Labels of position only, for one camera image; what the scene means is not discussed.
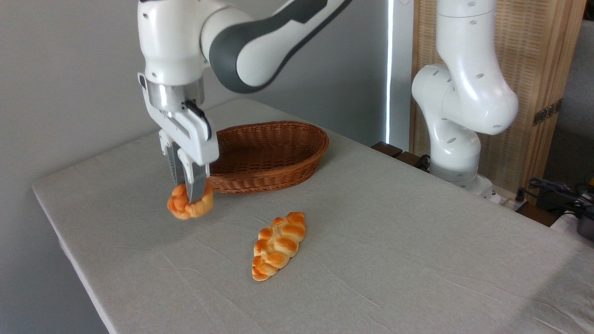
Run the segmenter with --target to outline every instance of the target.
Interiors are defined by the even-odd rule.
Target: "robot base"
[[[495,194],[493,191],[493,183],[489,181],[489,179],[477,175],[470,180],[461,181],[461,182],[451,182],[451,184],[456,185],[460,188],[464,188],[465,190],[470,191],[471,193],[483,197],[487,200],[490,200],[494,203],[499,204],[501,201],[501,197]]]

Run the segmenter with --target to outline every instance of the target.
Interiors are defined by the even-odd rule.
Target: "wooden panel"
[[[435,49],[437,0],[416,2],[413,63],[423,66],[443,61]],[[497,136],[479,134],[482,151],[479,173],[501,188],[515,191],[532,176],[541,177],[556,115],[533,127],[534,114],[563,96],[585,0],[499,0],[495,49],[501,71],[519,100],[518,115]],[[411,111],[411,152],[429,153],[423,115]]]

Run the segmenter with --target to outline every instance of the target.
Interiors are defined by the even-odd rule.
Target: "brown wicker basket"
[[[217,132],[220,157],[209,183],[228,194],[258,193],[300,184],[328,149],[324,130],[303,122],[240,125]]]

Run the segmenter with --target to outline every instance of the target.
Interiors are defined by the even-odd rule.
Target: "black cable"
[[[429,169],[430,159],[431,157],[429,155],[422,155],[415,164],[415,168]]]
[[[586,210],[583,210],[581,206],[568,206],[568,205],[564,205],[564,204],[551,202],[541,196],[531,193],[530,191],[526,190],[525,188],[519,188],[519,189],[522,190],[525,194],[530,195],[530,196],[536,198],[537,200],[543,201],[544,203],[546,203],[548,205],[556,206],[556,207],[565,209],[566,211],[574,212],[576,214],[579,214],[580,216],[586,212]]]

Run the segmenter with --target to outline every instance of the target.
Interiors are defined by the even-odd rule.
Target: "bread roll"
[[[185,183],[182,183],[173,189],[171,197],[167,202],[167,209],[169,209],[177,219],[182,220],[200,217],[210,211],[213,206],[213,187],[210,186],[208,181],[206,182],[202,200],[189,204],[186,186]]]
[[[299,243],[305,237],[305,215],[291,212],[285,218],[275,218],[258,234],[254,245],[252,277],[266,281],[284,268],[289,259],[299,250]]]

